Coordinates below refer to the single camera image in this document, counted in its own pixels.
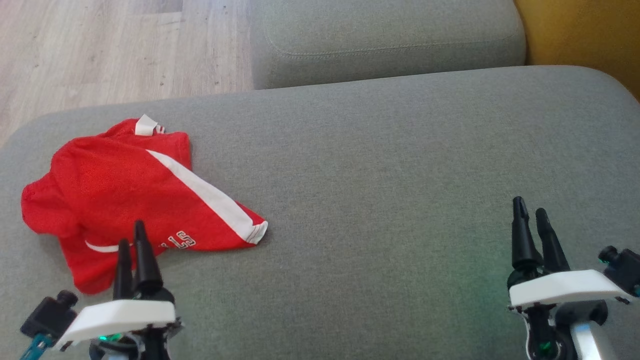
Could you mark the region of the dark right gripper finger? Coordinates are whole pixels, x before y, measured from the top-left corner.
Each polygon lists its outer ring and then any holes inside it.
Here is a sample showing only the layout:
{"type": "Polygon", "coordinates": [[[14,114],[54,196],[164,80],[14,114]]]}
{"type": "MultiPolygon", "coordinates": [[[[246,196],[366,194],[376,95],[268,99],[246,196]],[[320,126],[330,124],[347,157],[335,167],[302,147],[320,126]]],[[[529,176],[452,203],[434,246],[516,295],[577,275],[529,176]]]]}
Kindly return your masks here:
{"type": "Polygon", "coordinates": [[[542,243],[542,260],[548,273],[568,272],[570,265],[544,208],[535,210],[535,225],[542,243]]]}
{"type": "Polygon", "coordinates": [[[530,214],[521,196],[512,199],[511,264],[515,271],[535,273],[542,266],[530,229],[530,214]]]}

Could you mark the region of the red basketball jersey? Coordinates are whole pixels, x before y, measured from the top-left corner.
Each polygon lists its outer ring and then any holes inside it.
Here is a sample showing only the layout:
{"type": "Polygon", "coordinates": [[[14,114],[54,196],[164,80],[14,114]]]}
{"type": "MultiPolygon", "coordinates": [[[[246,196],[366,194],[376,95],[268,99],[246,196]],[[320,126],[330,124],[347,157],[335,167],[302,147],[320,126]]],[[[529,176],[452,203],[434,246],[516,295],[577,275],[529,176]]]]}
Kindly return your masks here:
{"type": "Polygon", "coordinates": [[[55,154],[52,170],[71,223],[59,236],[74,285],[85,294],[108,289],[118,242],[144,218],[160,167],[151,152],[192,167],[189,136],[166,132],[150,116],[130,118],[103,133],[77,137],[55,154]]]}

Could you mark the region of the large grey sofa seat cushion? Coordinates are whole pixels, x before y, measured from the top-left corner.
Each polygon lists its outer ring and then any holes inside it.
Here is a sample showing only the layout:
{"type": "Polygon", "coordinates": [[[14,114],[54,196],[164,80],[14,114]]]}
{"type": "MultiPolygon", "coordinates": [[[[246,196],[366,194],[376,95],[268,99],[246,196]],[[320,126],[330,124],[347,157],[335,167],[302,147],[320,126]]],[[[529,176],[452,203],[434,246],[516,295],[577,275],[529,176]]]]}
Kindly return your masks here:
{"type": "Polygon", "coordinates": [[[167,251],[174,360],[525,360],[509,313],[512,199],[544,208],[572,269],[640,253],[640,101],[611,76],[522,66],[103,105],[0,149],[0,360],[73,289],[19,199],[73,138],[147,114],[194,172],[267,219],[258,246],[167,251]]]}

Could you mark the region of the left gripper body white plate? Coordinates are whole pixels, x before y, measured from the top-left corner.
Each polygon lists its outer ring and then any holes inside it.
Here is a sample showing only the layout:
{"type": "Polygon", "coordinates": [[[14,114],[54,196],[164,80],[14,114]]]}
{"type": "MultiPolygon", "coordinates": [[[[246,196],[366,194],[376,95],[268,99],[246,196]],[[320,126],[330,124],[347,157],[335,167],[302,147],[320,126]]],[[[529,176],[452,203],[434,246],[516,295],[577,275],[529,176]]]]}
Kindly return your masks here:
{"type": "Polygon", "coordinates": [[[173,295],[139,295],[85,307],[55,349],[87,342],[89,360],[173,360],[169,340],[182,329],[173,295]]]}

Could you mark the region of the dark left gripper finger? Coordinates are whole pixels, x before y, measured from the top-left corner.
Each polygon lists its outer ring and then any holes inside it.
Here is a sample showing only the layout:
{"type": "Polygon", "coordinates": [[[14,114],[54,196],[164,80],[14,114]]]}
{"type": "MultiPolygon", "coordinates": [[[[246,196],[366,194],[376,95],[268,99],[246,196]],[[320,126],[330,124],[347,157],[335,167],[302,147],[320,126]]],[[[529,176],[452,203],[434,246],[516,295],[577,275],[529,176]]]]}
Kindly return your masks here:
{"type": "Polygon", "coordinates": [[[131,246],[127,239],[121,239],[118,244],[118,262],[115,268],[112,300],[132,299],[133,297],[131,246]]]}
{"type": "Polygon", "coordinates": [[[150,297],[163,288],[163,278],[154,248],[147,236],[144,221],[134,224],[134,246],[136,255],[135,292],[141,297],[150,297]]]}

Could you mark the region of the red shorts with white trim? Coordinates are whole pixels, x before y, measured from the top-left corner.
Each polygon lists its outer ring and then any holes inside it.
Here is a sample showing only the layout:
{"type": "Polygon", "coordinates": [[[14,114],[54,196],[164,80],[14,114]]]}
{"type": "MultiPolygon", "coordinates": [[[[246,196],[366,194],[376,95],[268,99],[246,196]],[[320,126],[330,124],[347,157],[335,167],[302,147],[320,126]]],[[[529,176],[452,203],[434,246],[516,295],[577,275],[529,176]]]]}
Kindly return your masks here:
{"type": "Polygon", "coordinates": [[[157,248],[223,251],[256,246],[268,222],[200,178],[184,132],[78,137],[22,193],[34,232],[110,252],[143,221],[157,248]]]}

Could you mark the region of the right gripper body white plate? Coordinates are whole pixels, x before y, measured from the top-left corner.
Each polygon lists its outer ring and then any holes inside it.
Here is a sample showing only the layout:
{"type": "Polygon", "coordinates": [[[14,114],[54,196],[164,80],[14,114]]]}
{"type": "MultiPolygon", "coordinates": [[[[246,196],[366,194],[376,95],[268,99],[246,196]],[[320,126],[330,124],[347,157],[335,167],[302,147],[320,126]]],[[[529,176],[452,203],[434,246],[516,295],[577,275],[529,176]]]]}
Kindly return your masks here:
{"type": "Polygon", "coordinates": [[[509,289],[509,310],[526,327],[526,360],[620,360],[602,326],[608,300],[628,294],[594,269],[557,272],[509,289]]]}

